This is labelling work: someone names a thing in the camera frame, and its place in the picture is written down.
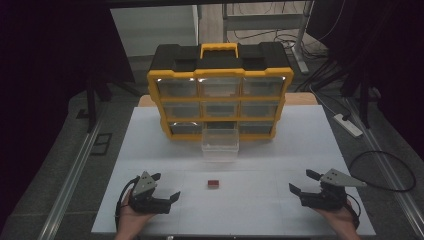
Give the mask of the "yellow and black drawer organizer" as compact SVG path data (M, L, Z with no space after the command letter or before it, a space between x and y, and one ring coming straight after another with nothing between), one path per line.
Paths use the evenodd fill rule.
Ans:
M165 135L172 140L200 140L200 135L171 136L165 129L163 112L159 104L156 87L158 79L210 78L210 77L283 77L284 98L294 77L285 50L280 43L262 42L253 45L238 44L239 57L233 51L207 51L200 58L201 45L180 46L163 44L157 47L147 73L151 99L160 114L160 124ZM272 139L276 135L277 123L269 136L241 135L241 140Z

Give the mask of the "black floor frame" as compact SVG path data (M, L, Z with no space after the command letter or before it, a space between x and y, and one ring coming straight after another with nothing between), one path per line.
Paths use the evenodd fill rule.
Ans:
M112 133L98 134L94 144L92 145L90 154L92 156L105 156L110 147L112 136Z

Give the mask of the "white cabinet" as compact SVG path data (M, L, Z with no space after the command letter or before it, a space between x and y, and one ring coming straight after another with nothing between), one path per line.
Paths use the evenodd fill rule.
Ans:
M196 5L110 10L128 57L153 55L160 44L197 45Z

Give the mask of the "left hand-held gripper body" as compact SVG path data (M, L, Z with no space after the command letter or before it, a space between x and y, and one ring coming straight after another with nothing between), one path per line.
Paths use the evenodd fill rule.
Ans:
M129 206L141 214L168 214L171 209L169 199L158 199L153 196L157 181L144 171L136 177L133 189L130 192Z

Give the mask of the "metal floor rail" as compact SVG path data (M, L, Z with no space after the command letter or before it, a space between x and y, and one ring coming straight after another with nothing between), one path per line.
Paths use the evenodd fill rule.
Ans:
M375 135L370 128L367 128L366 125L360 118L360 111L355 105L355 101L344 98L343 101L346 103L347 107L351 111L352 119L358 128L363 132L363 139L365 140L368 148L372 151L372 154L376 157L377 165L382 172L386 182L390 187L400 189L404 188L404 185L401 183L400 177L396 174L394 167L390 164L389 158L382 153L382 148L378 143ZM424 240L424 214L419 209L417 203L414 201L410 192L395 194L395 197L404 212L410 226L412 227L416 238L418 240Z
M86 135L37 240L55 239L100 128L101 122L98 122Z

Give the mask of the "grid of transparent drawers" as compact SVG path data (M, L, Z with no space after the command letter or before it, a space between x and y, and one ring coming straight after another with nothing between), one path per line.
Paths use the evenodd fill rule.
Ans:
M171 136L209 129L269 136L285 103L283 77L158 79L165 129Z

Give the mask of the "person's left hand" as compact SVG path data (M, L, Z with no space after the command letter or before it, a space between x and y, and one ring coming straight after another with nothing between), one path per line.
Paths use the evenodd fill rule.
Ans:
M141 214L135 212L129 205L130 192L127 192L119 208L118 229L114 240L134 240L143 230L154 214Z

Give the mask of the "wooden table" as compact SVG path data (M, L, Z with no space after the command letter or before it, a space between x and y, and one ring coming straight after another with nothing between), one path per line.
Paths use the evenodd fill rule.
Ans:
M318 101L312 93L286 93L286 105L317 105ZM150 95L143 95L138 103L139 107L155 107L156 103L151 99Z

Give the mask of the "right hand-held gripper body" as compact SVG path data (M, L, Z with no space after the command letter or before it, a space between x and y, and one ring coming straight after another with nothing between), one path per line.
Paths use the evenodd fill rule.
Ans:
M327 211L339 210L347 203L346 187L367 186L364 181L340 172L334 168L321 175L322 177L318 181L321 187L321 191L319 193L301 191L299 199L302 206Z

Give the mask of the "grey metal desk frame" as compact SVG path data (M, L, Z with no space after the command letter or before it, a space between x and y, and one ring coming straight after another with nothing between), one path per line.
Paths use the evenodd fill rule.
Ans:
M301 13L294 14L248 14L230 15L228 5L222 5L223 41L227 41L228 31L243 30L294 30L297 29L295 44L290 48L302 74L309 73L301 50L302 41L313 7L313 0L307 0Z

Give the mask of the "person's right hand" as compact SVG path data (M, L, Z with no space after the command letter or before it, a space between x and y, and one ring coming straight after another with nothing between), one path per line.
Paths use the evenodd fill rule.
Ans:
M335 211L316 209L335 232L339 240L361 240L353 222L353 216L346 207Z

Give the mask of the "white power strip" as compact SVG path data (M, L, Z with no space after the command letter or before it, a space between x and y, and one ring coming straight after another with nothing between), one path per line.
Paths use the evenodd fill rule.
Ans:
M356 127L350 120L344 120L342 114L334 115L333 119L352 137L357 138L363 135L363 132L358 127Z

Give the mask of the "black metal stand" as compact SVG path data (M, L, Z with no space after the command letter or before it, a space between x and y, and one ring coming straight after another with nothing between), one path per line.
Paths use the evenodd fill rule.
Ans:
M364 126L369 129L368 105L369 105L370 77L367 71L351 73L344 81L341 94L344 97L352 97L359 90L359 118Z
M87 107L88 107L88 129L87 132L91 133L97 122L96 100L98 96L102 102L110 101L112 93L107 86L107 81L103 75L91 75L86 81L87 92Z

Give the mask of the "dark curtain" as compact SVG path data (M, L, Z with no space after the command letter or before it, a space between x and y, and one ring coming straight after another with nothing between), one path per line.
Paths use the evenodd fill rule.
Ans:
M345 77L344 96L363 82L377 89L380 111L424 159L424 0L317 0L307 33L341 65L313 87Z
M0 227L90 77L133 78L110 9L85 0L0 0Z

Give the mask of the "clear plastic drawer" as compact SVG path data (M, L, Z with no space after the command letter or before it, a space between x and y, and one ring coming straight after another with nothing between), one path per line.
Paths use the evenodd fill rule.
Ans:
M239 153L239 133L236 129L204 129L201 149L205 161L234 161Z

